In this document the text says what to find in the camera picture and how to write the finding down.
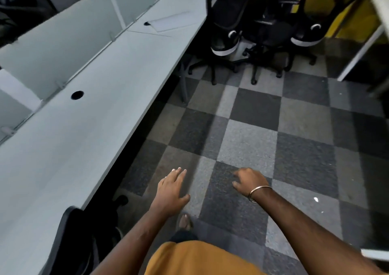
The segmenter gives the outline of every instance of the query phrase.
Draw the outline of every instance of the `person's right arm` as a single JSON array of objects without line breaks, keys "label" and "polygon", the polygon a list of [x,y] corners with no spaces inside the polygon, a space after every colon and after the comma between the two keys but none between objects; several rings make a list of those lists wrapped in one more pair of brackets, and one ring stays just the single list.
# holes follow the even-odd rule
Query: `person's right arm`
[{"label": "person's right arm", "polygon": [[[234,188],[244,196],[269,185],[251,168],[236,173]],[[271,188],[254,191],[252,198],[270,215],[292,246],[309,275],[377,275],[383,272],[357,250],[306,216]]]}]

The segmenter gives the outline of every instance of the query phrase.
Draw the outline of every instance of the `shirt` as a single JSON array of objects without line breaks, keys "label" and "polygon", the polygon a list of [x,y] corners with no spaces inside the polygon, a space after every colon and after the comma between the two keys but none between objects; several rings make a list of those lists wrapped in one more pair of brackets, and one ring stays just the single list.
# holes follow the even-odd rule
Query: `shirt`
[{"label": "shirt", "polygon": [[202,241],[166,242],[151,257],[145,275],[265,275],[255,265]]}]

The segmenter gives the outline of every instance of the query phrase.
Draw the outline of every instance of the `dark pants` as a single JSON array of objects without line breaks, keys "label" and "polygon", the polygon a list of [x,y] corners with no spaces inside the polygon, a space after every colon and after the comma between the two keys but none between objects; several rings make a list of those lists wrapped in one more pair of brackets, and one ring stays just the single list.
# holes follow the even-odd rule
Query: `dark pants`
[{"label": "dark pants", "polygon": [[169,241],[180,243],[184,241],[198,240],[197,235],[187,230],[178,230]]}]

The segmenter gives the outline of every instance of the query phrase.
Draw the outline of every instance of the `silver bangle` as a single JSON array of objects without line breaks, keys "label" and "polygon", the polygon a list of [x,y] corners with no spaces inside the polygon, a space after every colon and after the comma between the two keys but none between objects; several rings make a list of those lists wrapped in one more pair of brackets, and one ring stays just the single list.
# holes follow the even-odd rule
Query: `silver bangle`
[{"label": "silver bangle", "polygon": [[256,202],[254,199],[251,199],[251,195],[254,193],[255,190],[260,189],[260,188],[265,188],[265,187],[271,188],[270,186],[258,186],[258,187],[256,187],[256,188],[252,189],[251,192],[250,192],[250,194],[249,194],[249,196],[247,196],[247,198],[249,199],[249,201],[250,201],[250,202]]}]

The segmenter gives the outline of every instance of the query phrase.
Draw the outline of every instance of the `sheet of paper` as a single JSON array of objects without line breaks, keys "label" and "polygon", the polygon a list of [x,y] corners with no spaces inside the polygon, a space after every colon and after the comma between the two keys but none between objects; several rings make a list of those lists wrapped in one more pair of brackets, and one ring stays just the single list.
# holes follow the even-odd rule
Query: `sheet of paper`
[{"label": "sheet of paper", "polygon": [[26,106],[32,112],[41,106],[41,99],[5,69],[0,70],[0,90]]},{"label": "sheet of paper", "polygon": [[155,31],[162,32],[193,25],[201,21],[202,17],[195,14],[194,12],[182,12],[179,14],[171,15],[169,17],[149,21],[149,23],[155,29]]}]

